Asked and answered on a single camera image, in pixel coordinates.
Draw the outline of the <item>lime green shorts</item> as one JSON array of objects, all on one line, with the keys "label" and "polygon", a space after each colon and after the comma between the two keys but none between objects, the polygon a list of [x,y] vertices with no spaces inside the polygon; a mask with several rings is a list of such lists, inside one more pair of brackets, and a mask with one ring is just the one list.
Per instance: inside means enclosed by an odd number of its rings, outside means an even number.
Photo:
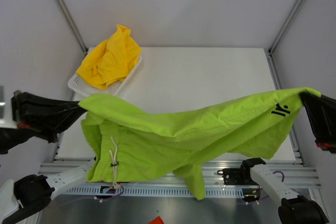
[{"label": "lime green shorts", "polygon": [[224,153],[271,159],[279,138],[271,111],[277,103],[300,112],[299,94],[312,88],[268,91],[178,113],[147,113],[121,98],[97,93],[79,102],[87,110],[81,127],[95,153],[89,182],[142,182],[168,173],[183,179],[192,195],[205,198],[204,163]]}]

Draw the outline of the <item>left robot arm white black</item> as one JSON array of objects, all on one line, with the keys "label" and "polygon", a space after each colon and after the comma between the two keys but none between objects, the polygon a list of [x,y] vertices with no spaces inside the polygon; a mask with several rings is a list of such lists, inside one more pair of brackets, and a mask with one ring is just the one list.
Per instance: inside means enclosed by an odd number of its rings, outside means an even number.
[{"label": "left robot arm white black", "polygon": [[[40,97],[16,90],[9,104],[9,120],[1,115],[1,154],[32,137],[58,142],[86,110],[77,101]],[[74,169],[53,175],[28,175],[8,180],[1,187],[1,223],[18,223],[46,208],[60,194],[87,181],[92,159]]]}]

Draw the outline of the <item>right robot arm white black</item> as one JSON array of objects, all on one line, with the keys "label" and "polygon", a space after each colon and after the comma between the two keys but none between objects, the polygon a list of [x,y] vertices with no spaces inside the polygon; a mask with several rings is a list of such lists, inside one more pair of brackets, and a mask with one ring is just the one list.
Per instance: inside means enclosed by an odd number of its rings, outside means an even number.
[{"label": "right robot arm white black", "polygon": [[[335,99],[308,92],[300,93],[316,146],[335,153]],[[261,158],[250,158],[240,166],[240,179],[251,184],[256,182],[278,206],[281,223],[330,223],[322,208],[314,200],[290,189],[270,171]]]}]

